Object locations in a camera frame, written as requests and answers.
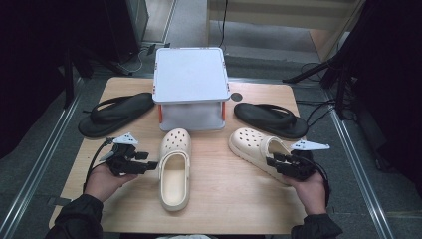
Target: storage box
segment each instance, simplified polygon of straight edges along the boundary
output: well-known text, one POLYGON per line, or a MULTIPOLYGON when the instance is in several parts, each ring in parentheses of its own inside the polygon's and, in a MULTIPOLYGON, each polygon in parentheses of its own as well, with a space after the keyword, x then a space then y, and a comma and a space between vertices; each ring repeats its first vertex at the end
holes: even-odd
POLYGON ((152 98, 164 131, 223 128, 230 89, 221 49, 158 49, 152 98))

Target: sleeve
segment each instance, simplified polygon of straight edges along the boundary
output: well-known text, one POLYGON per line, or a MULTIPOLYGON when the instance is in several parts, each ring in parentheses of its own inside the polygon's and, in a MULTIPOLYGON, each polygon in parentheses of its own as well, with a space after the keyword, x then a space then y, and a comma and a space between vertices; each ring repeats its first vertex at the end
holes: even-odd
POLYGON ((81 195, 62 208, 46 239, 103 238, 102 210, 103 204, 98 199, 81 195))
POLYGON ((342 233, 341 228, 329 218, 328 214, 309 215, 304 225, 292 228, 292 239, 330 239, 342 233))

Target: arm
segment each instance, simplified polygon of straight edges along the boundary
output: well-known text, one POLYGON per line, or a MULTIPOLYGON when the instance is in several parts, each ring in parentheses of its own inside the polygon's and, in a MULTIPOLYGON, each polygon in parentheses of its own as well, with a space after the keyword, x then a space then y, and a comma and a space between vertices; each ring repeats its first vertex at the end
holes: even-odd
POLYGON ((284 176, 284 179, 296 190, 308 215, 304 219, 304 225, 292 228, 293 239, 328 239, 342 233, 341 228, 326 213, 325 189, 322 176, 318 172, 305 181, 298 181, 287 176, 284 176))
POLYGON ((133 174, 116 177, 106 164, 97 166, 84 194, 62 208, 46 238, 103 238, 100 225, 103 202, 135 178, 137 175, 133 174))

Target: human hand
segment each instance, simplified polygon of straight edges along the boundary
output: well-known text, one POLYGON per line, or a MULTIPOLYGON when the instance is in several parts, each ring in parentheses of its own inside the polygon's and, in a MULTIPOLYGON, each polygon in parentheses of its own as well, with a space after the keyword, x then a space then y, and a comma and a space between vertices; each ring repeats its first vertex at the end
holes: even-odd
POLYGON ((290 184, 305 207, 307 215, 325 214, 325 189, 323 179, 319 172, 314 173, 305 181, 284 176, 286 183, 290 184))
POLYGON ((92 171, 84 194, 91 195, 101 202, 107 201, 125 183, 137 178, 136 174, 114 176, 109 167, 103 163, 92 171))

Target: black slipper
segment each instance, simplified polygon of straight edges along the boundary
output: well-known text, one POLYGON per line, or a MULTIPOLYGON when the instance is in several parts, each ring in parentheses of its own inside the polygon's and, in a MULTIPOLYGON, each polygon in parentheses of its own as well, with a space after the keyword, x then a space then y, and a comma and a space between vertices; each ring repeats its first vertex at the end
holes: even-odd
POLYGON ((151 93, 103 101, 93 108, 88 117, 80 121, 78 130, 86 137, 103 137, 136 120, 154 105, 151 93), (105 105, 108 106, 99 110, 99 107, 105 105))
POLYGON ((283 138, 300 138, 308 132, 305 120, 282 107, 238 103, 235 105, 234 113, 239 120, 283 138))

